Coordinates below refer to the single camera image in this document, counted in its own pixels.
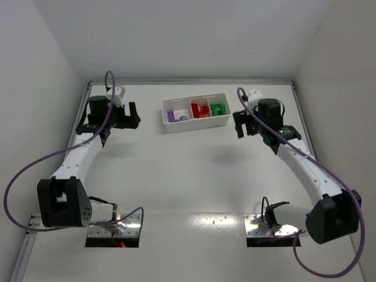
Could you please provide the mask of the green lego end brick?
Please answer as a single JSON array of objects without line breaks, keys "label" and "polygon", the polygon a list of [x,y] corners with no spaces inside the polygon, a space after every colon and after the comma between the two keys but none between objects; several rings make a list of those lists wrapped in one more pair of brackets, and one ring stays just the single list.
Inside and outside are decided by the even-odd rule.
[{"label": "green lego end brick", "polygon": [[226,107],[222,103],[210,104],[212,116],[221,116],[226,114]]}]

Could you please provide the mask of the purple lego top brick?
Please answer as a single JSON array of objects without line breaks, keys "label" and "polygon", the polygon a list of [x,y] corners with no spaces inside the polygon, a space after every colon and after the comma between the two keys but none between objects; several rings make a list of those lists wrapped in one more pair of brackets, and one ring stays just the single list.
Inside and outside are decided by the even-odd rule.
[{"label": "purple lego top brick", "polygon": [[166,115],[167,115],[167,121],[169,123],[174,123],[174,122],[178,122],[179,121],[179,119],[175,117],[173,110],[168,110],[166,112]]}]

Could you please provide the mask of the red long lego brick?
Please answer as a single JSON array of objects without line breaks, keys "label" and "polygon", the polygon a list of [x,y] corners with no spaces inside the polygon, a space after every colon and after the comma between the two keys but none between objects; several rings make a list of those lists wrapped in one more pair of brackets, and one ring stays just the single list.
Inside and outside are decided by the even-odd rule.
[{"label": "red long lego brick", "polygon": [[192,114],[193,114],[193,117],[197,119],[196,115],[197,115],[197,110],[199,107],[203,107],[203,106],[199,106],[197,103],[192,103],[191,104],[191,107],[192,107]]}]

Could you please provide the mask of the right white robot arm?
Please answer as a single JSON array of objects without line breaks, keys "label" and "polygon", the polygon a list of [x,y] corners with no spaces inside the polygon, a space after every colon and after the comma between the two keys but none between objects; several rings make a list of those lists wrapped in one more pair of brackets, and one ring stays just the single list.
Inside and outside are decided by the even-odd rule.
[{"label": "right white robot arm", "polygon": [[264,144],[284,162],[307,193],[311,206],[299,208],[289,200],[263,208],[261,219],[270,229],[288,224],[324,244],[353,234],[361,227],[361,196],[345,188],[322,167],[300,132],[284,123],[284,107],[273,98],[241,98],[244,109],[233,113],[239,138],[259,135]]}]

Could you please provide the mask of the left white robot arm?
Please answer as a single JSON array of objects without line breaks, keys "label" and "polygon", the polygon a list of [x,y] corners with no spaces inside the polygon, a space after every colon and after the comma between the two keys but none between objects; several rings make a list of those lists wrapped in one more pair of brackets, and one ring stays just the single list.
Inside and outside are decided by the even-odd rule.
[{"label": "left white robot arm", "polygon": [[45,227],[87,227],[109,225],[115,219],[116,204],[93,203],[84,182],[95,156],[106,144],[112,129],[136,129],[140,123],[135,102],[110,105],[109,97],[94,96],[86,103],[76,127],[74,148],[49,179],[37,185],[39,208]]}]

